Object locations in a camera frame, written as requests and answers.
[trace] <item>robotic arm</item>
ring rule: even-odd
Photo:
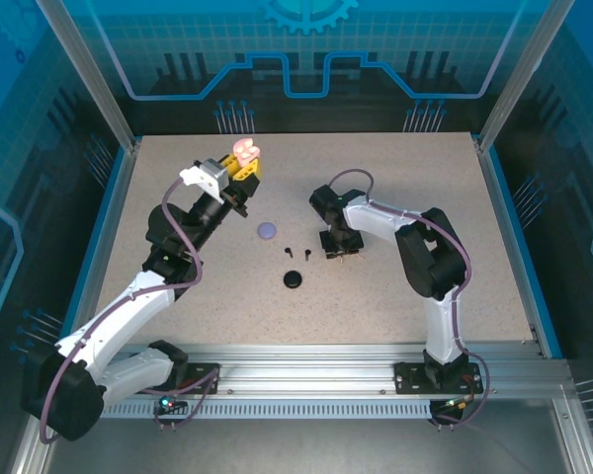
[[[459,384],[468,357],[457,344],[453,303],[459,309],[459,298],[454,298],[465,280],[466,264],[452,243],[413,217],[438,225],[459,241],[446,214],[437,208],[421,214],[398,209],[370,200],[357,190],[338,196],[327,185],[314,191],[309,202],[328,225],[328,230],[320,233],[328,259],[358,253],[364,247],[361,232],[397,246],[408,282],[425,301],[426,377],[436,391]]]
[[[180,181],[200,186],[203,195],[188,212],[167,204],[178,229],[162,206],[156,206],[148,219],[146,239],[152,246],[142,272],[83,327],[54,347],[35,347],[29,352],[21,397],[25,411],[42,417],[51,382],[68,358],[47,410],[47,424],[69,440],[86,434],[105,408],[133,393],[148,387],[173,390],[180,386],[187,374],[187,355],[164,341],[126,360],[110,362],[145,323],[197,281],[202,269],[197,268],[184,241],[200,250],[232,210],[246,217],[245,202],[259,185],[258,155],[252,140],[243,139],[221,160],[196,162],[180,173]],[[161,289],[149,290],[155,286]],[[70,357],[80,343],[82,347]]]

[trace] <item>black rubber tip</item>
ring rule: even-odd
[[[284,275],[284,285],[288,288],[298,288],[303,283],[303,277],[296,270],[290,270]]]

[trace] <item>blue wall panel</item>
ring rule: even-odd
[[[219,102],[228,101],[249,104],[262,132],[413,131],[424,113],[431,120],[421,131],[478,131],[547,3],[90,0],[68,8],[138,134],[247,131],[237,111],[222,116]]]
[[[35,2],[0,1],[0,472],[22,363],[56,340],[117,149]]]
[[[562,349],[591,379],[593,0],[576,0],[496,146]]]

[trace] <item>purple disc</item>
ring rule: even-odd
[[[257,233],[262,239],[270,240],[277,235],[277,227],[275,227],[275,224],[270,222],[264,222],[263,224],[259,225]]]

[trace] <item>speckled tabletop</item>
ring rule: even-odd
[[[147,216],[183,168],[221,158],[237,136],[146,136],[119,224],[99,310],[125,289],[149,253]],[[232,212],[202,249],[205,277],[133,339],[173,344],[384,344],[426,339],[423,300],[408,285],[397,249],[364,234],[363,258],[325,260],[325,225],[309,196],[336,173],[368,169],[372,197],[410,210],[440,207],[466,246],[473,280],[463,295],[462,326],[470,341],[531,339],[516,282],[469,134],[365,133],[256,135],[262,183],[249,216]],[[365,189],[361,175],[335,185]],[[189,208],[198,189],[172,202]],[[260,239],[260,223],[277,236]],[[284,249],[291,247],[291,259]],[[304,251],[312,255],[305,261]],[[283,284],[301,272],[298,289]]]

